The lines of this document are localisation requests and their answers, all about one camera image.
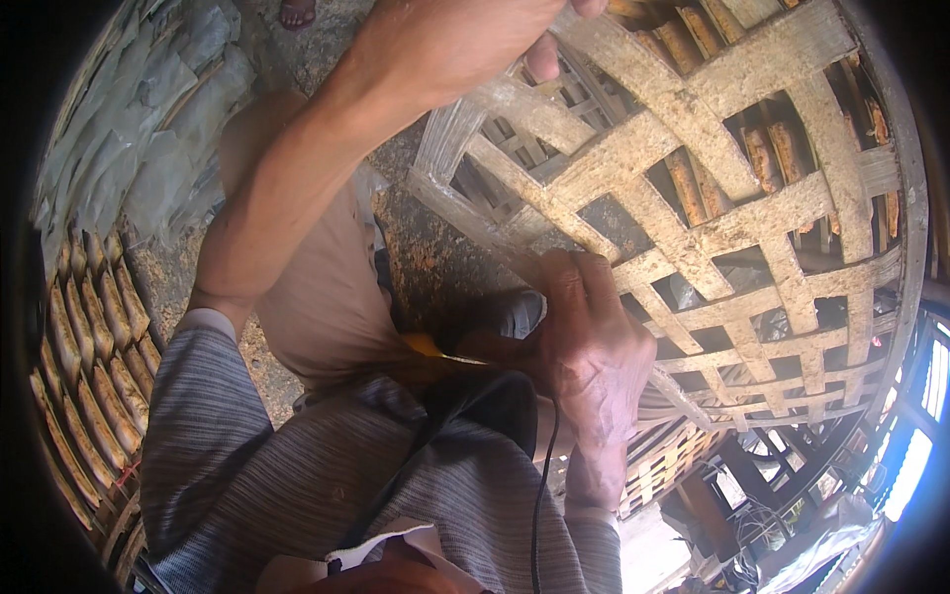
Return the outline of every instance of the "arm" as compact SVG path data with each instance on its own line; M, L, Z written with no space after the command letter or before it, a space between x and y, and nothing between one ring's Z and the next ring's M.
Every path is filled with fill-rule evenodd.
M379 0L327 82L264 154L208 229L189 309L228 316L238 338L356 165L426 111L525 52L564 0ZM575 0L581 13L603 0ZM545 37L530 63L556 75Z
M620 591L615 514L656 340L623 308L604 257L553 250L541 269L548 314L535 338L540 381L577 439L564 518L591 591Z

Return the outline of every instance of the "foot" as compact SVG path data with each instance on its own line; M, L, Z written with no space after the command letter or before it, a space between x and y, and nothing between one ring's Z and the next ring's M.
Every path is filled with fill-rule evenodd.
M288 31L306 29L314 23L314 0L281 0L280 24Z

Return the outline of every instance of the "person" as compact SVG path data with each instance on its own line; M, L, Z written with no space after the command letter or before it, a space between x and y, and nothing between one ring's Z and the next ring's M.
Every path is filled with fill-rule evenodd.
M379 0L313 97L270 95L228 123L227 200L142 448L145 536L170 591L621 590L616 510L656 342L609 263L540 257L547 314L531 335L458 343L495 364L426 357L393 328L350 179L529 47L552 74L553 46L532 44L563 5ZM237 348L252 310L307 394L278 431ZM539 395L573 439L563 515L532 463L558 433L542 435Z

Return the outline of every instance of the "wire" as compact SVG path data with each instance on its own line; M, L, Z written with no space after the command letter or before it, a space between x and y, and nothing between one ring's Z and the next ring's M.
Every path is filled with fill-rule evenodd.
M551 456L554 455L554 442L558 439L558 426L561 424L561 407L558 398L551 396L554 403L554 431L551 441L547 444L547 455L544 456L544 471L541 473L541 484L538 485L538 497L535 498L534 518L531 520L531 587L534 594L541 594L541 579L538 577L538 519L541 517L541 500L544 488L547 487L547 472L551 467Z

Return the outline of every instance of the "forearm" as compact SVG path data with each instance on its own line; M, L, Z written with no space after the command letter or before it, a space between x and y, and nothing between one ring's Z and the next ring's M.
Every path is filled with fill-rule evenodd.
M583 450L575 446L567 469L565 506L616 511L627 479L626 444Z
M261 158L209 227L189 309L211 307L237 335L257 299L369 152L422 112L354 74L350 55Z

